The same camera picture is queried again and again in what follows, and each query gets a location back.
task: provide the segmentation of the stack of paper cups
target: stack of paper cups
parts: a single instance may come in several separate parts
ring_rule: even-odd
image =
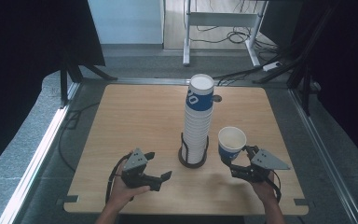
[[[208,132],[213,112],[213,79],[199,74],[191,78],[185,105],[185,128],[179,150],[180,162],[190,168],[206,160]]]

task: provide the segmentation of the black cable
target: black cable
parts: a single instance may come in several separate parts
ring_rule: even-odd
[[[130,156],[131,156],[131,152],[125,156],[123,156],[123,158],[121,158],[118,163],[116,164],[116,166],[113,168],[112,173],[109,176],[109,179],[107,181],[107,187],[106,187],[106,195],[105,195],[105,203],[107,203],[109,201],[110,198],[110,194],[112,192],[112,186],[113,186],[113,180],[115,179],[115,175],[117,174],[117,169],[118,166],[124,161],[127,160]]]
[[[257,53],[257,56],[258,56],[258,58],[260,58],[261,60],[263,60],[264,62],[266,62],[266,61],[268,61],[269,59],[265,58],[265,57],[263,56],[263,54],[271,54],[271,53],[273,53],[273,52],[271,52],[271,51],[269,51],[269,50],[259,51],[259,52]]]
[[[305,221],[304,221],[304,219],[302,219],[302,217],[297,217],[297,218],[298,218],[298,220],[300,220],[301,224],[305,224]]]
[[[278,188],[281,189],[281,179],[279,178],[278,174],[275,171],[272,170],[272,173],[274,173],[275,176],[278,178],[278,183],[279,183]]]
[[[258,41],[258,40],[255,41],[255,46],[256,46],[257,49],[264,49],[264,50],[268,50],[268,51],[273,52],[273,53],[278,52],[278,47],[277,46],[271,45],[271,44],[268,44],[268,43],[264,43],[264,42],[261,42],[261,41]]]
[[[212,8],[212,1],[209,0],[209,7],[211,8],[211,10],[213,11],[213,8]]]
[[[245,0],[240,0],[238,1],[238,4],[234,7],[234,10],[232,10],[232,12],[235,12],[235,9],[237,9],[237,7],[242,3],[241,7],[240,7],[240,12],[242,11],[243,8],[243,4],[244,4]]]
[[[214,77],[213,79],[216,79],[216,78],[220,78],[219,82],[217,83],[217,86],[219,86],[221,84],[221,82],[225,79],[225,78],[228,78],[228,77],[235,77],[235,76],[238,76],[238,75],[249,75],[253,72],[257,72],[258,70],[261,70],[263,68],[263,66],[258,66],[258,67],[255,67],[255,68],[252,68],[252,69],[249,69],[249,70],[245,70],[245,71],[241,71],[241,72],[236,72],[236,73],[231,73],[231,74],[228,74],[228,75],[224,75],[224,76],[220,76],[220,77]]]
[[[261,175],[260,173],[258,173],[256,170],[254,170],[255,174],[262,177],[264,181],[266,181],[270,186],[272,186],[272,188],[275,190],[275,193],[276,193],[276,196],[277,196],[277,202],[279,203],[279,201],[281,200],[281,197],[282,197],[282,193],[281,193],[281,180],[280,178],[278,177],[278,180],[279,180],[279,187],[276,186],[274,184],[274,182],[272,182],[268,176],[264,176],[264,175]]]
[[[240,12],[246,12],[249,9],[249,7],[251,6],[251,2],[248,1],[248,7],[245,10],[243,10],[244,5],[245,5],[245,0],[242,1],[242,6],[241,6]]]
[[[275,44],[269,44],[269,43],[266,43],[266,42],[262,42],[262,41],[260,41],[260,40],[256,40],[256,42],[257,42],[257,43],[260,43],[260,44],[264,44],[264,45],[269,45],[269,46],[272,46],[272,47],[274,47],[274,48],[277,48],[277,47],[278,47],[278,46],[275,45]]]
[[[258,3],[258,1],[256,0],[255,1],[255,8],[257,7],[257,3]]]
[[[294,41],[293,43],[291,43],[289,46],[287,46],[284,49],[280,49],[277,50],[277,55],[275,57],[273,57],[272,59],[268,60],[266,63],[264,63],[263,65],[259,66],[258,68],[261,69],[264,65],[269,64],[269,63],[273,63],[274,61],[277,61],[281,58],[284,58],[288,55],[290,55],[293,51],[295,51],[299,45],[301,45],[301,43],[304,41],[305,37],[307,37],[307,34],[310,32],[310,29],[312,27],[312,25],[320,19],[321,15],[316,15],[312,21],[310,22],[310,25],[307,27],[307,29],[298,37],[298,39],[296,41]],[[242,72],[237,72],[237,73],[233,73],[233,74],[228,74],[228,75],[224,75],[221,76],[222,79],[227,78],[227,77],[231,77],[231,76],[236,76],[240,73],[242,74],[248,74],[248,73],[253,73],[259,69],[251,69],[251,70],[246,70],[246,71],[242,71]]]
[[[230,79],[227,79],[225,81],[220,82],[220,86],[224,86],[226,84],[226,86],[231,85],[232,83],[240,80],[240,79],[245,79],[247,76],[251,75],[251,73],[248,74],[241,74],[238,77],[230,77]]]
[[[244,5],[244,0],[240,0],[239,4],[241,4],[241,10],[243,9],[243,5]],[[183,2],[183,24],[184,24],[184,27],[186,29],[186,21],[185,21],[185,13],[186,13],[186,9],[185,9],[185,6],[186,6],[186,1],[184,0]],[[211,10],[213,11],[213,8],[212,8],[212,2],[210,1],[210,8]],[[214,27],[211,27],[211,28],[208,28],[208,29],[200,29],[199,26],[197,26],[197,30],[200,31],[200,32],[207,32],[207,31],[211,31],[213,29],[216,29],[216,28],[219,28],[220,26],[214,26]],[[235,41],[232,39],[233,36],[238,36],[241,41]],[[216,41],[211,41],[211,40],[204,40],[204,39],[192,39],[191,37],[189,38],[189,40],[191,41],[194,41],[194,42],[205,42],[205,43],[211,43],[211,44],[217,44],[217,43],[221,43],[223,41],[226,41],[226,40],[229,40],[231,43],[234,43],[234,44],[242,44],[243,42],[245,42],[245,40],[247,40],[249,38],[249,34],[245,34],[245,33],[242,33],[242,32],[238,32],[238,31],[235,31],[235,27],[233,27],[233,31],[232,32],[229,32],[227,33],[227,37],[224,38],[224,39],[221,39],[221,40],[216,40]]]
[[[85,110],[87,110],[87,109],[89,109],[89,108],[91,108],[91,107],[93,107],[93,106],[96,106],[96,105],[98,105],[98,104],[99,104],[99,103],[95,103],[95,104],[92,104],[92,105],[88,105],[88,106],[86,106],[86,107],[84,107],[84,108],[82,108],[82,109],[80,109],[80,110],[77,110],[77,111],[75,112],[75,114],[74,114],[71,118],[69,118],[69,119],[66,121],[65,125],[63,125],[63,127],[62,127],[60,136],[59,136],[59,138],[58,138],[58,151],[59,151],[59,154],[60,154],[60,157],[61,157],[63,163],[65,163],[65,165],[66,165],[69,169],[71,169],[73,172],[75,172],[76,169],[66,160],[66,158],[65,158],[65,157],[63,156],[63,154],[62,154],[61,143],[62,143],[63,133],[66,131],[66,129],[67,129],[67,127],[68,127],[68,125],[69,125],[69,123],[70,123],[71,120],[79,119],[79,118],[80,118],[80,115],[81,115],[81,113],[82,113],[83,111],[85,111]]]

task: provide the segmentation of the white wall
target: white wall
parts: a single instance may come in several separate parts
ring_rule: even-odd
[[[101,44],[161,44],[163,0],[89,0]]]

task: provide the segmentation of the wrist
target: wrist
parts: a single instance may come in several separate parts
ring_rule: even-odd
[[[114,223],[119,210],[117,210],[113,204],[108,203],[98,217],[96,224]]]
[[[115,202],[109,202],[106,204],[105,209],[108,210],[110,213],[118,214],[122,207],[117,206]]]
[[[264,206],[278,204],[278,201],[275,197],[268,197],[266,199],[261,200],[261,202],[264,204]]]

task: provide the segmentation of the white paper cup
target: white paper cup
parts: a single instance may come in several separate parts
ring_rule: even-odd
[[[212,118],[193,120],[193,119],[185,118],[185,126],[194,127],[194,128],[207,127],[211,124],[211,119]]]
[[[191,132],[188,130],[183,131],[183,135],[185,139],[191,140],[191,139],[204,139],[206,136],[208,136],[208,130],[205,132]]]
[[[185,139],[186,144],[189,147],[202,147],[206,143],[206,137],[204,138],[198,138],[198,139]]]
[[[235,160],[246,146],[245,133],[236,127],[225,127],[218,134],[219,155],[231,161]]]
[[[211,113],[213,107],[213,79],[204,74],[198,74],[190,79],[188,85],[186,105],[190,113]]]
[[[205,118],[212,115],[213,105],[207,110],[195,110],[192,109],[188,104],[185,104],[185,112],[194,118]]]
[[[203,124],[185,122],[185,130],[189,130],[192,133],[206,132],[210,126],[210,122],[205,122]]]
[[[204,149],[206,147],[206,142],[201,147],[191,147],[187,145],[188,147],[188,158],[187,162],[190,164],[196,164],[200,162],[203,158]],[[186,160],[186,147],[185,144],[182,144],[182,158],[185,161]]]
[[[194,137],[206,136],[208,135],[209,128],[209,125],[202,128],[185,126],[183,133]]]

